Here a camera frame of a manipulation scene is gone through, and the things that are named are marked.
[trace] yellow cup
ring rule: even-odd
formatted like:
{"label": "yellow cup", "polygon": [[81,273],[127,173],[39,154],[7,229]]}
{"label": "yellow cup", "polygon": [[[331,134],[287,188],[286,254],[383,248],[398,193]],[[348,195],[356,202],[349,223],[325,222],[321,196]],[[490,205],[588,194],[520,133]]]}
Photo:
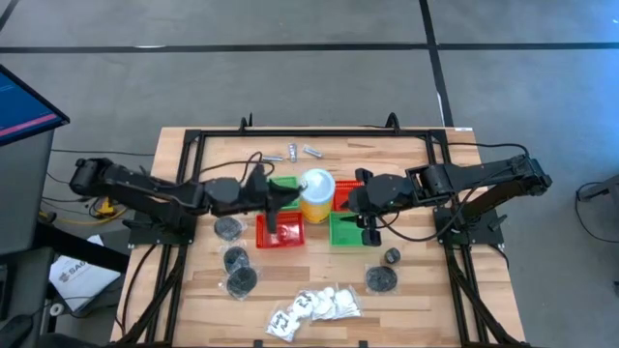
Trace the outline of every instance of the yellow cup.
{"label": "yellow cup", "polygon": [[301,176],[301,213],[307,222],[320,223],[329,217],[336,181],[324,169],[310,169]]}

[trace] monitor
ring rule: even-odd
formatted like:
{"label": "monitor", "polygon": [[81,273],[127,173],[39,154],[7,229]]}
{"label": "monitor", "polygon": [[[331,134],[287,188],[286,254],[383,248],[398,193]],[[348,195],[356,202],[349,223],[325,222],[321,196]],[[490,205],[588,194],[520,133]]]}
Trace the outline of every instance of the monitor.
{"label": "monitor", "polygon": [[0,146],[69,121],[67,115],[0,65]]}

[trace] red tray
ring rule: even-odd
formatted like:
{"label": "red tray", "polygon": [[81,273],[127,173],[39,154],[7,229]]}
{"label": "red tray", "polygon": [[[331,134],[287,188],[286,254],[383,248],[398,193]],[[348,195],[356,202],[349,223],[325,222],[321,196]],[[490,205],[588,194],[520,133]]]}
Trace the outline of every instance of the red tray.
{"label": "red tray", "polygon": [[341,204],[348,200],[348,193],[354,188],[361,187],[364,183],[356,180],[337,180],[336,193],[333,196],[333,211],[348,212],[348,209],[341,208]]}
{"label": "red tray", "polygon": [[258,248],[299,247],[306,240],[301,212],[278,213],[277,233],[269,233],[264,214],[255,217],[255,246]]}

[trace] floor tile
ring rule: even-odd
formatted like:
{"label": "floor tile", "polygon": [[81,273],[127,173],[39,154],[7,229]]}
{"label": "floor tile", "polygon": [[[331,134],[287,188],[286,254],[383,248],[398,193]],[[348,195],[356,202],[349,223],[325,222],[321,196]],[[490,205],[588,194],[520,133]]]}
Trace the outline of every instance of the floor tile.
{"label": "floor tile", "polygon": [[[454,120],[485,143],[517,142],[553,184],[501,206],[510,273],[528,340],[614,347],[619,245],[593,240],[575,216],[575,190],[619,173],[616,51],[442,52]],[[483,149],[484,160],[517,150]],[[589,228],[619,240],[607,197],[583,203]]]}
{"label": "floor tile", "polygon": [[428,2],[442,44],[619,42],[619,3],[612,0]]}
{"label": "floor tile", "polygon": [[[251,112],[257,126],[382,125],[392,111],[403,126],[441,125],[423,51],[30,54],[0,61],[71,117],[55,132],[59,149],[154,153],[161,127],[237,126]],[[69,181],[80,157],[88,155],[52,154],[50,174]],[[152,161],[109,157],[133,169],[148,169]],[[45,195],[74,198],[51,179]],[[87,211],[82,203],[61,205]],[[84,233],[81,226],[61,225]]]}
{"label": "floor tile", "polygon": [[0,45],[424,42],[417,1],[21,0]]}

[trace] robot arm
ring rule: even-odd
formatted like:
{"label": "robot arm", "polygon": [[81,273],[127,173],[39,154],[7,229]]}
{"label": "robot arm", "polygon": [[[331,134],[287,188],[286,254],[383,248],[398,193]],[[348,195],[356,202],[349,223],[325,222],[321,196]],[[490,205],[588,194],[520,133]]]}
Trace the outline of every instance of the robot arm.
{"label": "robot arm", "polygon": [[463,190],[493,186],[473,201],[463,202],[463,206],[452,204],[453,224],[459,231],[501,203],[517,196],[541,195],[552,184],[538,161],[525,155],[467,167],[431,164],[407,169],[405,177],[374,177],[365,169],[357,169],[355,174],[365,184],[352,190],[344,205],[358,214],[356,221],[364,228],[364,244],[373,247],[381,245],[377,217],[417,207],[442,206]]}
{"label": "robot arm", "polygon": [[79,159],[71,179],[73,192],[107,196],[151,217],[172,233],[189,228],[191,218],[264,211],[269,231],[276,230],[276,214],[294,201],[300,188],[267,182],[264,166],[257,164],[242,187],[235,178],[175,184],[136,172],[109,159]]}

